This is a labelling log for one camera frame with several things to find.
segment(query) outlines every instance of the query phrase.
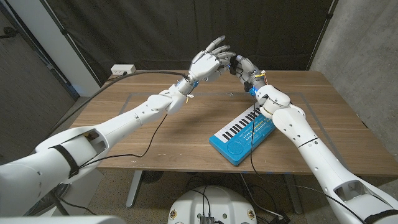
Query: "power outlet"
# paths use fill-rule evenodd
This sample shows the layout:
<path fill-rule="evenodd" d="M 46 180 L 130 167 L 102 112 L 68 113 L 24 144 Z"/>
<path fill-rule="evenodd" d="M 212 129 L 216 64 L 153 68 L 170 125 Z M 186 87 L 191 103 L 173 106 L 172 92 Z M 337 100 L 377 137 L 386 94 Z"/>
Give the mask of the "power outlet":
<path fill-rule="evenodd" d="M 123 75 L 124 72 L 127 74 L 132 74 L 136 72 L 135 65 L 113 65 L 111 68 L 113 75 Z"/>

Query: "black backdrop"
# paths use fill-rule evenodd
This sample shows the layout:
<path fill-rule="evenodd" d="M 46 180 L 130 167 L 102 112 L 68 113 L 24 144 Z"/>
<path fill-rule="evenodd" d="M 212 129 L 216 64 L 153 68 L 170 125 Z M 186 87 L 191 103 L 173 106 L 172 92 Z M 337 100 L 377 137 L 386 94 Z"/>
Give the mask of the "black backdrop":
<path fill-rule="evenodd" d="M 332 0 L 47 0 L 101 83 L 115 63 L 188 69 L 225 35 L 260 69 L 305 70 Z"/>

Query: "toy keyboard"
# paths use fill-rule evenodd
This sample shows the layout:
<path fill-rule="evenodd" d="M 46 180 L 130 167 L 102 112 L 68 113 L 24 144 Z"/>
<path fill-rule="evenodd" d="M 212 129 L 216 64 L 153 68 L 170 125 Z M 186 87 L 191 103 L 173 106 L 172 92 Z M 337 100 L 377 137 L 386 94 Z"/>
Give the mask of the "toy keyboard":
<path fill-rule="evenodd" d="M 256 103 L 255 110 L 253 106 L 249 107 L 209 138 L 210 144 L 236 166 L 250 154 L 253 120 L 253 149 L 275 130 L 272 120 L 261 114 L 260 106 L 262 105 Z"/>

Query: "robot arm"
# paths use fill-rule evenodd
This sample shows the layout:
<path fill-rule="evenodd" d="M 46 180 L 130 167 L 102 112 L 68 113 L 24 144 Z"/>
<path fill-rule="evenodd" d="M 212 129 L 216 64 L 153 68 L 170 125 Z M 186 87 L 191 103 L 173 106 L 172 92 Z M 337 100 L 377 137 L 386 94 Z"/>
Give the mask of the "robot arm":
<path fill-rule="evenodd" d="M 229 47 L 214 49 L 225 36 L 214 40 L 193 60 L 188 79 L 181 79 L 168 90 L 148 97 L 131 111 L 102 124 L 72 128 L 40 143 L 36 154 L 0 166 L 0 216 L 25 214 L 30 207 L 59 183 L 71 183 L 91 172 L 120 140 L 142 125 L 176 113 L 187 95 L 201 80 L 218 78 L 227 69 Z"/>
<path fill-rule="evenodd" d="M 398 201 L 347 170 L 315 134 L 303 110 L 293 105 L 285 93 L 268 85 L 266 78 L 261 83 L 256 77 L 258 68 L 249 59 L 238 55 L 236 60 L 239 64 L 235 63 L 231 71 L 263 105 L 261 113 L 295 144 L 323 193 L 346 205 L 362 220 L 368 222 L 367 218 L 373 215 L 378 220 L 375 223 L 398 223 L 398 215 L 393 215 L 397 214 Z M 340 204 L 330 198 L 328 201 L 341 223 L 361 223 Z"/>

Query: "table top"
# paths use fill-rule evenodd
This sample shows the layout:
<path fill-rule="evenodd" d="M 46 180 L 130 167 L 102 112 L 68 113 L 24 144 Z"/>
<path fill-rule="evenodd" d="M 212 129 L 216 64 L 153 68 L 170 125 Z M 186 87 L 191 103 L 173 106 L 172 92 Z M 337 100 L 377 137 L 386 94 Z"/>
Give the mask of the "table top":
<path fill-rule="evenodd" d="M 131 110 L 178 79 L 175 75 L 145 74 L 117 82 L 93 99 L 71 128 L 99 124 Z M 269 71 L 267 80 L 304 110 L 316 134 L 352 173 L 398 175 L 398 163 L 320 72 Z M 214 133 L 252 106 L 252 96 L 228 72 L 215 82 L 201 82 L 192 94 L 195 97 L 179 112 L 165 119 L 144 157 L 107 159 L 99 167 L 253 172 L 250 156 L 234 166 L 209 143 Z M 160 121 L 143 125 L 108 155 L 142 154 Z M 252 159 L 258 172 L 311 174 L 297 148 L 277 129 L 253 151 Z"/>

